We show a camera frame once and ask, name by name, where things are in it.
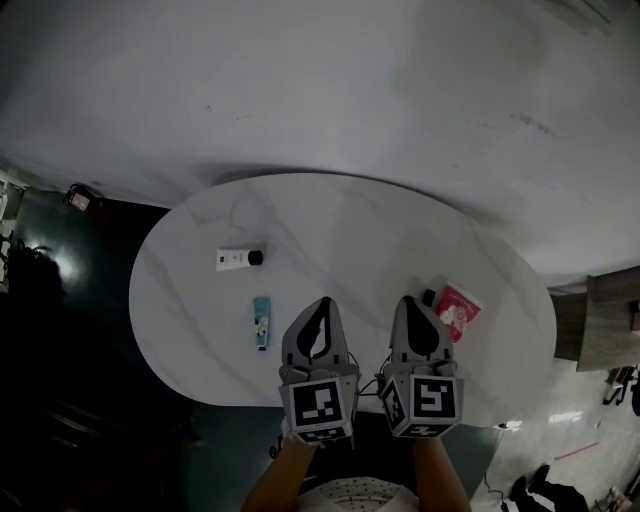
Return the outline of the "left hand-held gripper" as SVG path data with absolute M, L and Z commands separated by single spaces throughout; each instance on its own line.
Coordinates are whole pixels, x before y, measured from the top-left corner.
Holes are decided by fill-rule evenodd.
M 353 436 L 360 369 L 342 364 L 346 357 L 341 315 L 330 297 L 308 306 L 286 330 L 279 369 L 286 439 L 324 445 Z M 321 359 L 332 364 L 312 364 Z

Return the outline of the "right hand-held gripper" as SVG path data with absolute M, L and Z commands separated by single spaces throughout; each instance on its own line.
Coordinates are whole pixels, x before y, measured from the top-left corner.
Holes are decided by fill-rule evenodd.
M 449 327 L 411 296 L 398 302 L 390 337 L 391 362 L 379 390 L 391 434 L 435 439 L 461 421 L 464 382 L 456 376 Z M 427 362 L 408 362 L 411 350 Z

